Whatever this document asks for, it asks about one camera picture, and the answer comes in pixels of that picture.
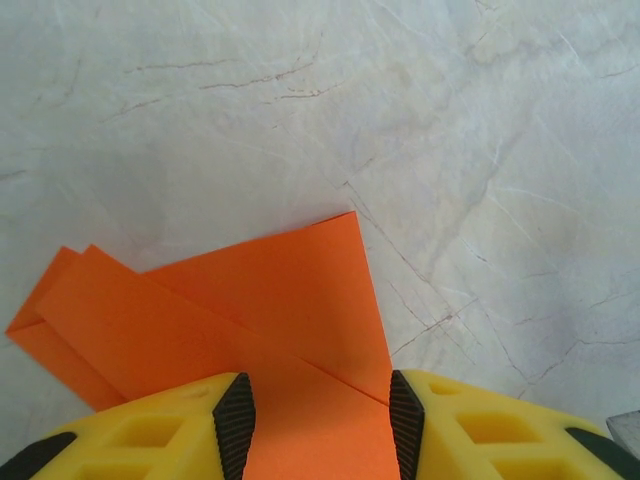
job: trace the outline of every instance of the yellow plastic part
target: yellow plastic part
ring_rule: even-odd
[[[591,423],[418,370],[402,374],[425,407],[417,480],[619,480],[565,428]]]
[[[78,438],[33,480],[222,480],[212,410],[237,374],[151,395],[52,432]]]

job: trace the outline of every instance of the table surface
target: table surface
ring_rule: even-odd
[[[636,0],[8,0],[0,321],[60,245],[144,270],[355,209],[394,364],[640,407]],[[88,412],[0,340],[0,459]]]

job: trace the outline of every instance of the marble surface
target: marble surface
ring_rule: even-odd
[[[348,209],[397,367],[640,407],[636,0],[7,0],[0,318]],[[0,340],[0,459],[88,412]]]

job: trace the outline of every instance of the gray object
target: gray object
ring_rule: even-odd
[[[607,427],[618,445],[640,458],[640,410],[607,418]]]

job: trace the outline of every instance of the black rubber pad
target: black rubber pad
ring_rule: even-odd
[[[78,436],[75,433],[64,432],[32,443],[0,466],[0,479],[29,480],[76,438]]]
[[[624,480],[640,480],[640,460],[613,440],[575,427],[567,428],[567,433]]]
[[[246,373],[231,383],[213,409],[225,480],[241,480],[256,427],[256,407]]]
[[[425,410],[422,402],[404,378],[402,372],[391,374],[389,416],[396,444],[396,456],[402,480],[415,480],[420,461],[420,445]]]

